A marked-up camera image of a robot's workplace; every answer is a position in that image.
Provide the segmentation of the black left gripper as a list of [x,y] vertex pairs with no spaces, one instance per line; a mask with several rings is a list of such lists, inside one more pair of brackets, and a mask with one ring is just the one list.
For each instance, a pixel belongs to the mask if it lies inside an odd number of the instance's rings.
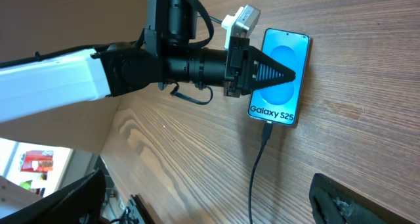
[[252,91],[292,82],[296,73],[255,47],[248,38],[230,37],[224,74],[224,96],[240,97]]

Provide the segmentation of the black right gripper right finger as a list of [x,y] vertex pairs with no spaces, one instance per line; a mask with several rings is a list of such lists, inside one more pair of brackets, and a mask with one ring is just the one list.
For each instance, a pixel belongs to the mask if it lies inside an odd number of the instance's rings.
[[308,197],[316,224],[413,224],[321,173],[313,176]]

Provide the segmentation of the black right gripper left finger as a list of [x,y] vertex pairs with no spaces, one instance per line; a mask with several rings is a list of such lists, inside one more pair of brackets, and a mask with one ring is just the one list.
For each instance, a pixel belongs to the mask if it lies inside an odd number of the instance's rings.
[[95,224],[106,193],[106,178],[101,170],[1,219],[1,224]]

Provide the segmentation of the cyan screen smartphone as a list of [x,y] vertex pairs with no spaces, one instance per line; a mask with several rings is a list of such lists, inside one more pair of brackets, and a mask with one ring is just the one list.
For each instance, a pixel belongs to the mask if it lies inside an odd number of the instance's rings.
[[309,50],[308,35],[274,28],[265,31],[262,52],[293,70],[295,76],[260,64],[257,80],[273,79],[277,84],[252,93],[248,108],[250,117],[282,125],[295,124]]

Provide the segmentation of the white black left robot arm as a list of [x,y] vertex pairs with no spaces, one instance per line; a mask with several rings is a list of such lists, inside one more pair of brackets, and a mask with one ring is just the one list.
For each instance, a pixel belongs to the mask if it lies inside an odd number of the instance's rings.
[[157,83],[173,85],[172,96],[185,99],[182,82],[198,89],[219,86],[227,97],[291,82],[296,73],[232,36],[227,49],[196,41],[202,18],[211,17],[199,0],[147,0],[147,21],[134,42],[82,45],[1,64],[1,121],[9,122],[54,108],[118,97]]

